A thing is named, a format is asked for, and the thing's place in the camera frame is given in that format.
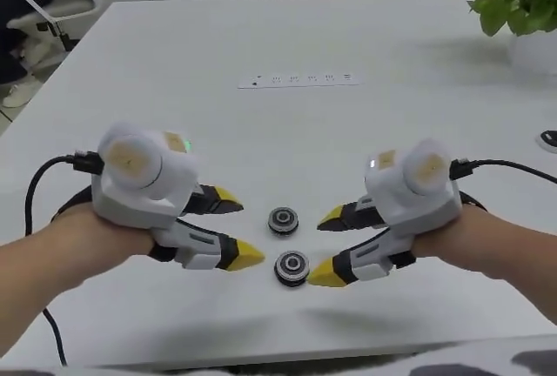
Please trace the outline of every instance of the white table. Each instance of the white table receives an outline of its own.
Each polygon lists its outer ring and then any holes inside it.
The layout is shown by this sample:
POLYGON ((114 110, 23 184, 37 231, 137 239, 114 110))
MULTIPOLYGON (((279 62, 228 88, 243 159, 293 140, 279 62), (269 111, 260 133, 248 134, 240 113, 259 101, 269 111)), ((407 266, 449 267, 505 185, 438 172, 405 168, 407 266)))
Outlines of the white table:
MULTIPOLYGON (((465 0, 113 5, 0 140, 2 238, 22 235, 24 189, 43 161, 95 149, 125 118, 188 130, 203 182, 245 204, 238 214, 192 220, 251 241, 268 259, 225 273, 135 258, 87 282, 51 305, 69 362, 218 366, 555 333, 507 284, 435 259, 346 289, 288 290, 272 272, 283 251, 301 250, 316 265, 370 236, 315 229, 336 204, 363 194, 370 152, 435 137, 455 157, 506 158, 557 174, 557 156, 534 143, 555 127, 555 88, 516 77, 507 40, 484 37, 465 0), (365 83, 237 89, 258 74, 324 71, 351 71, 365 83), (300 218, 288 240, 266 229, 280 205, 300 218)), ((47 174, 36 224, 87 181, 70 167, 47 174)), ((547 209, 557 189, 537 178, 486 167, 462 188, 506 218, 555 229, 547 209)), ((2 361, 56 363, 42 318, 2 361)))

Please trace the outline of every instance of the metal bearing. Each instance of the metal bearing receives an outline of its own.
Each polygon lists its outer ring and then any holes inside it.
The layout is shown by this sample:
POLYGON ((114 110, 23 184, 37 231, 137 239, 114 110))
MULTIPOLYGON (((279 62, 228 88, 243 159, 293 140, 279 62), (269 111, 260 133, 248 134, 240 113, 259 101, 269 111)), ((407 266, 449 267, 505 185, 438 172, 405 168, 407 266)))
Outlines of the metal bearing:
POLYGON ((298 214, 286 206, 275 208, 269 214, 269 228, 278 235, 292 234, 298 228, 298 224, 298 214))
POLYGON ((285 286, 303 285, 308 274, 310 261, 302 252, 283 252, 275 261, 275 275, 285 286))

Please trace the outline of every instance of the power strip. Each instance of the power strip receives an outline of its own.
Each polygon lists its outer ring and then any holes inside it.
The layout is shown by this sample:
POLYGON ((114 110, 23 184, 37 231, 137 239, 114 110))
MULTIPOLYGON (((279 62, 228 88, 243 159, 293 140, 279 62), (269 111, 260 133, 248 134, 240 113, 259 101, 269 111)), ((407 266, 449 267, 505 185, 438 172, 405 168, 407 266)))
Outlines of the power strip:
POLYGON ((239 89, 269 89, 279 87, 353 86, 361 82, 352 73, 342 74, 272 74, 251 77, 241 82, 239 89))

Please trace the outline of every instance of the potted plant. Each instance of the potted plant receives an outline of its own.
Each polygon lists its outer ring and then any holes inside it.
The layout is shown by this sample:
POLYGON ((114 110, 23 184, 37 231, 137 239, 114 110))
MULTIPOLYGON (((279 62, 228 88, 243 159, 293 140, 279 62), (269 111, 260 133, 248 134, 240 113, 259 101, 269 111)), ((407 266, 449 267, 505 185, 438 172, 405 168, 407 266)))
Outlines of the potted plant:
POLYGON ((481 29, 490 37, 505 24, 514 34, 514 66, 557 75, 557 0, 473 0, 481 29))

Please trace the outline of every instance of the cable connector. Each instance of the cable connector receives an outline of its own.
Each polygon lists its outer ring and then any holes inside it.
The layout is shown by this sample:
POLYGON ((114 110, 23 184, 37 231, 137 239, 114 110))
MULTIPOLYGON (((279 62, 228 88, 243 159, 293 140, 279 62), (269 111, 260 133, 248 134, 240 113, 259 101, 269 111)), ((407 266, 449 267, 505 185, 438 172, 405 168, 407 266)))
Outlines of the cable connector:
POLYGON ((473 173, 473 169, 475 169, 476 167, 476 162, 470 161, 467 158, 453 160, 451 162, 451 167, 449 167, 449 178, 451 180, 458 180, 459 178, 471 176, 473 173))
POLYGON ((97 176, 103 172, 104 168, 103 159, 94 151, 76 151, 71 163, 73 164, 73 170, 97 176))

